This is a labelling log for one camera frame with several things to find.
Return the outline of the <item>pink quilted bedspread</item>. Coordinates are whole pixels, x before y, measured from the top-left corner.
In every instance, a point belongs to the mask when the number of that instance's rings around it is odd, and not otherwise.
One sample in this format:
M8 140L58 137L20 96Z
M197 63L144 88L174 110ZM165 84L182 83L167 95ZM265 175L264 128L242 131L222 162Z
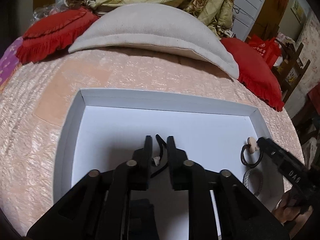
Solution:
M259 108L272 138L303 160L286 111L277 112L208 62L132 48L62 54L16 70L1 90L1 209L20 235L52 206L61 127L81 88L159 90Z

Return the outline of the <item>dark wooden chair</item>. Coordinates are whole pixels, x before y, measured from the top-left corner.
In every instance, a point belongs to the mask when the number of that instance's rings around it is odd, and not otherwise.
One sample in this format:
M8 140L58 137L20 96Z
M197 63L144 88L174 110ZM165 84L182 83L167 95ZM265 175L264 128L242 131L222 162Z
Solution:
M277 67L273 66L271 70L280 85L282 102L286 103L307 71L311 61L308 60L306 64L303 64L300 59L300 54L304 48L303 42L300 42L296 49L290 42L283 43L277 38L275 41L281 46L283 61Z

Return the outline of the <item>purple floral sheet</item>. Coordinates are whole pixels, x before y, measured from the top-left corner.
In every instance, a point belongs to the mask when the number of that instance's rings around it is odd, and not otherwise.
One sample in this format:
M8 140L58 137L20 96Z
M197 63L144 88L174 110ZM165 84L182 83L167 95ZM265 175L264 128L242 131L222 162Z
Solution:
M1 90L6 86L14 72L21 66L19 59L16 57L18 48L22 45L22 37L18 37L12 44L6 49L1 58Z

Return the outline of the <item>red fringed cushion right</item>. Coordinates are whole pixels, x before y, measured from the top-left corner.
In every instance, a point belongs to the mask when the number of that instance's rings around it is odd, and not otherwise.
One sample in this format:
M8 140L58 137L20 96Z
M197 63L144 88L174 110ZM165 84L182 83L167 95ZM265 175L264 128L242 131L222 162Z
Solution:
M284 103L280 84L261 55L237 38L223 38L220 42L239 66L237 80L260 100L281 112Z

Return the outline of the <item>red shopping bag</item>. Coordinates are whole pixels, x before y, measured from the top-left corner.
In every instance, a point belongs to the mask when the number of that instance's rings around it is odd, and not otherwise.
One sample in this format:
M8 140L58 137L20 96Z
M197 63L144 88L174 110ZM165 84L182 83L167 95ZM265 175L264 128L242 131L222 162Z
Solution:
M254 34L248 41L248 45L260 54L270 69L273 68L278 57L281 56L281 49L279 48L279 43L276 42L275 37L263 41Z

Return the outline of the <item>red fringed cushion left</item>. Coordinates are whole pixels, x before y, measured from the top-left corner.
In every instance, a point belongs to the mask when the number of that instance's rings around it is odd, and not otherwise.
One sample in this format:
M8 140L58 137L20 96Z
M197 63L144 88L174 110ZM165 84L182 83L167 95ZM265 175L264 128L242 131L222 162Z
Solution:
M38 20L22 36L16 57L21 64L38 62L73 44L98 16L85 8L58 12Z

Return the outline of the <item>red fringed cushion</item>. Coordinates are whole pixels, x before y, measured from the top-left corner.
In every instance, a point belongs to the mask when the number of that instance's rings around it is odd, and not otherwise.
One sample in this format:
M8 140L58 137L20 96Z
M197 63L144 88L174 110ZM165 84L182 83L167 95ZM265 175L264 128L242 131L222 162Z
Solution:
M16 57L21 64L38 62L73 44L98 16L85 8L58 12L38 20L22 36Z
M281 112L284 103L280 84L261 55L237 38L223 38L220 42L239 66L237 80L260 100Z

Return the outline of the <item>grey beige pillow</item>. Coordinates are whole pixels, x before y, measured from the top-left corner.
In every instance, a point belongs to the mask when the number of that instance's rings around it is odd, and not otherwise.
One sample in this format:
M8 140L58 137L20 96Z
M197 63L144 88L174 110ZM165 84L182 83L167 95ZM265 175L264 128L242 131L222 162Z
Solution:
M209 62L230 77L239 77L238 64L219 38L194 16L168 5L138 3L118 7L96 20L68 51L112 46Z

